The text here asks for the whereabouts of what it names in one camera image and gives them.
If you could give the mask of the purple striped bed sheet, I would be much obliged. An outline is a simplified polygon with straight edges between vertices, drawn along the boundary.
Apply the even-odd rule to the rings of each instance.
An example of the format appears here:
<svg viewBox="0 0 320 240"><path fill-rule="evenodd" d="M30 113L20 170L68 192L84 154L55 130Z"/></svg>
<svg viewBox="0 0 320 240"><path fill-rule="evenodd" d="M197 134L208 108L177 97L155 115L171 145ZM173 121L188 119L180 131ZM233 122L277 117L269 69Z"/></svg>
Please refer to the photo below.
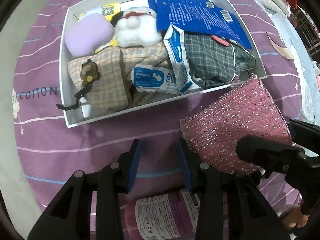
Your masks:
<svg viewBox="0 0 320 240"><path fill-rule="evenodd" d="M93 173L118 159L135 139L141 159L132 191L121 206L183 184L176 144L185 138L208 163L222 172L248 170L235 145L222 139L200 117L230 89L197 94L108 119L67 128L61 101L59 55L67 9L82 0L50 0L31 26L14 75L16 146L25 177L41 209L77 170Z"/></svg>

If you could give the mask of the black white plush toy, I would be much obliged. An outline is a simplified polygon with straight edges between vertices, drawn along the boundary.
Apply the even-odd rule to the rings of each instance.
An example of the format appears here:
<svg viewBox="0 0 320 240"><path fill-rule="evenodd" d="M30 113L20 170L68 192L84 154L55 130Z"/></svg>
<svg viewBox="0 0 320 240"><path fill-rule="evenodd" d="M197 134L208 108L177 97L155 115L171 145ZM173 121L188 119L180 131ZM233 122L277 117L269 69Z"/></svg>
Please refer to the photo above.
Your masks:
<svg viewBox="0 0 320 240"><path fill-rule="evenodd" d="M162 42L157 14L149 7L132 7L111 18L119 47L150 47Z"/></svg>

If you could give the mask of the pink glitter sponge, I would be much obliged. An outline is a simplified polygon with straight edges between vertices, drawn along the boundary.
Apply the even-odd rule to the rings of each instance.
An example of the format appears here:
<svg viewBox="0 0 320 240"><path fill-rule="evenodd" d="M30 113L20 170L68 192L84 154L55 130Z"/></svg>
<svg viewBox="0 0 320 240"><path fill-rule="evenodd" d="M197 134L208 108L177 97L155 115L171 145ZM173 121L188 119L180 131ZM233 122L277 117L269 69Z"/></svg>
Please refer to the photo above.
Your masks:
<svg viewBox="0 0 320 240"><path fill-rule="evenodd" d="M180 120L180 128L191 151L226 173L258 169L240 160L235 151L237 142L248 134L292 144L283 115L255 74L210 106Z"/></svg>

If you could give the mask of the yellow booklet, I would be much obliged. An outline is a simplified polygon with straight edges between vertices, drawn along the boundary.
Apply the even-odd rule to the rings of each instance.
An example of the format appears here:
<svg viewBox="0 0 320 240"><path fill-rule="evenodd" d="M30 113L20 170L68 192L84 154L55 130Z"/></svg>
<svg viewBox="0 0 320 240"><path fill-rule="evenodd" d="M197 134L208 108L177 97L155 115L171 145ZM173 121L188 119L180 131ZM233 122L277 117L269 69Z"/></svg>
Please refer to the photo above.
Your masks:
<svg viewBox="0 0 320 240"><path fill-rule="evenodd" d="M120 4L119 3L111 3L111 4L105 4L102 7L93 8L91 10L86 11L85 13L81 13L79 15L78 21L80 22L84 18L86 18L89 15L92 14L101 14L103 15L109 22L111 21L112 17L120 12ZM116 36L113 35L112 40L110 40L108 43L101 45L95 50L95 53L101 51L107 46L116 46Z"/></svg>

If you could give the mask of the pink donut charm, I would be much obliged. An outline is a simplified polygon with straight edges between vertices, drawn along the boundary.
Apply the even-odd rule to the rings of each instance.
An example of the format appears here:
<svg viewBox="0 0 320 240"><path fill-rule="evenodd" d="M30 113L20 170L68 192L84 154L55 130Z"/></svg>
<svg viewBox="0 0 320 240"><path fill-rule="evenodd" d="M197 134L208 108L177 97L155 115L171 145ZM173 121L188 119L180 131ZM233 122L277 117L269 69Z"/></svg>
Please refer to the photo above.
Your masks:
<svg viewBox="0 0 320 240"><path fill-rule="evenodd" d="M216 42L218 42L219 44L223 45L223 46L228 47L230 45L230 43L226 39L224 39L223 37L218 37L216 35L211 35L211 38L213 40L215 40Z"/></svg>

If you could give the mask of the lilac soft pad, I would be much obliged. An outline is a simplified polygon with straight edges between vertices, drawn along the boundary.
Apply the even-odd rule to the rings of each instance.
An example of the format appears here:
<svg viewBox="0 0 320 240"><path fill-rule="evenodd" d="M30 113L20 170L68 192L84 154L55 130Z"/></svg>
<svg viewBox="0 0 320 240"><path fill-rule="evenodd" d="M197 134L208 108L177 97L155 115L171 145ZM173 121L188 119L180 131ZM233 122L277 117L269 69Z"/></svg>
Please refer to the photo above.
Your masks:
<svg viewBox="0 0 320 240"><path fill-rule="evenodd" d="M83 57L108 44L114 34L113 25L102 14L91 14L66 31L65 44L72 57Z"/></svg>

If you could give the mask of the white blue band-aid packet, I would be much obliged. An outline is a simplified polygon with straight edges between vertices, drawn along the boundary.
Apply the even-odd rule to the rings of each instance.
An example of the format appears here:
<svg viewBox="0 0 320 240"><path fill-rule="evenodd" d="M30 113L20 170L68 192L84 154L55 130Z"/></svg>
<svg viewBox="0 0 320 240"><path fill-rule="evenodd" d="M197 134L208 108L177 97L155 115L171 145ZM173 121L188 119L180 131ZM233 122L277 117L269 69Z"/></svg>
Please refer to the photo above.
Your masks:
<svg viewBox="0 0 320 240"><path fill-rule="evenodd" d="M164 35L163 42L168 51L178 91L185 94L193 90L200 90L190 75L190 66L184 46L184 31L171 24Z"/></svg>
<svg viewBox="0 0 320 240"><path fill-rule="evenodd" d="M131 81L138 92L179 94L174 72L169 68L137 64L131 71Z"/></svg>

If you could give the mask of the blue steam eye mask pack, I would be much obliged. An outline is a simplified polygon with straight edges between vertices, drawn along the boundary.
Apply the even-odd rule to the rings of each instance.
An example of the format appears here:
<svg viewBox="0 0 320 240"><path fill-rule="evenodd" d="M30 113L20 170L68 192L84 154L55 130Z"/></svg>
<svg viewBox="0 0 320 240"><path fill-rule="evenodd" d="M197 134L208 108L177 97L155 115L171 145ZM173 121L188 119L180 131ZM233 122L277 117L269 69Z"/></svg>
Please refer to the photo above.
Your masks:
<svg viewBox="0 0 320 240"><path fill-rule="evenodd" d="M220 7L204 7L203 13L209 20L210 34L234 40L246 49L252 49L245 31L235 15Z"/></svg>

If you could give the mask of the beige plaid pouch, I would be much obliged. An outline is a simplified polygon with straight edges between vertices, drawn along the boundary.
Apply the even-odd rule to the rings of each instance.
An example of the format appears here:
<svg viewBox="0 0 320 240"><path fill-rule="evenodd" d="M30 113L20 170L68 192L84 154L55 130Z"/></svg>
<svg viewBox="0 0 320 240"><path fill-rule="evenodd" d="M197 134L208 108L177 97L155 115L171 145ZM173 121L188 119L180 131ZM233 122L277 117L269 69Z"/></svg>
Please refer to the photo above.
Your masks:
<svg viewBox="0 0 320 240"><path fill-rule="evenodd" d="M170 68L169 56L163 42L142 48L108 46L100 52L74 59L68 63L68 74L77 90L82 90L80 71L88 59L98 65L99 80L91 85L84 98L101 111L117 112L146 104L153 92L138 92L131 81L131 71L137 64Z"/></svg>

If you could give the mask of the blue eye mask packet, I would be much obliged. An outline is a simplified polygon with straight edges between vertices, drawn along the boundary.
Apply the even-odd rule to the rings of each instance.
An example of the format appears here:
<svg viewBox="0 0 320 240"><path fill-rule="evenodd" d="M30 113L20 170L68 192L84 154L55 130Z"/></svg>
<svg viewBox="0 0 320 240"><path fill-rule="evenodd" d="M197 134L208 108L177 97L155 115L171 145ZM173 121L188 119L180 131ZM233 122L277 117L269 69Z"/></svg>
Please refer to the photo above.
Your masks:
<svg viewBox="0 0 320 240"><path fill-rule="evenodd" d="M149 8L157 14L157 30L166 31L172 24L183 31L210 34L204 7L218 7L208 0L148 0Z"/></svg>

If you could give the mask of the purple label bottle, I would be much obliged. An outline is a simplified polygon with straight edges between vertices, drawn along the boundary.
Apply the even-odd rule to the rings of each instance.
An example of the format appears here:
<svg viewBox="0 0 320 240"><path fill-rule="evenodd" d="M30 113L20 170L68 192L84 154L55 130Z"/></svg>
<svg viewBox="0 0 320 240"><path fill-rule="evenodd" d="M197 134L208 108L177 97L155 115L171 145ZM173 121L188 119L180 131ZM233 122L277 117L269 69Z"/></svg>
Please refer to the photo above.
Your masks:
<svg viewBox="0 0 320 240"><path fill-rule="evenodd" d="M182 189L129 202L125 225L131 239L185 239L195 235L199 209L198 195Z"/></svg>

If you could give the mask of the green plaid pouch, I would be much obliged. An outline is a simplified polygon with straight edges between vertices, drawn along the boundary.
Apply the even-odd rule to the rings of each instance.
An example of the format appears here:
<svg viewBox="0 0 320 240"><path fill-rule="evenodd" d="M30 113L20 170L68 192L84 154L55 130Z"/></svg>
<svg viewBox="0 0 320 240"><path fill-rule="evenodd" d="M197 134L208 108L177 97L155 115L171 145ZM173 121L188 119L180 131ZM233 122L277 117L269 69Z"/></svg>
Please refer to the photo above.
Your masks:
<svg viewBox="0 0 320 240"><path fill-rule="evenodd" d="M203 88L235 82L255 67L255 57L241 46L225 46L207 35L184 34L184 47L194 83Z"/></svg>

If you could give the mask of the brown bear charm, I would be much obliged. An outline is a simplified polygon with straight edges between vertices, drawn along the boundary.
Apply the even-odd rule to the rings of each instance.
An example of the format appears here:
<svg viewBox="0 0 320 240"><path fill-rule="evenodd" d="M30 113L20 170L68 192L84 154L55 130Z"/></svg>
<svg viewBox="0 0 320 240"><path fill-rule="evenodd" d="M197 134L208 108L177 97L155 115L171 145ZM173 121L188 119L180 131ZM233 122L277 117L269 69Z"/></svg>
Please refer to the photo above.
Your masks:
<svg viewBox="0 0 320 240"><path fill-rule="evenodd" d="M82 65L80 71L80 78L82 80L82 86L86 87L88 84L92 84L94 81L99 80L100 73L98 71L98 65L92 60L88 59Z"/></svg>

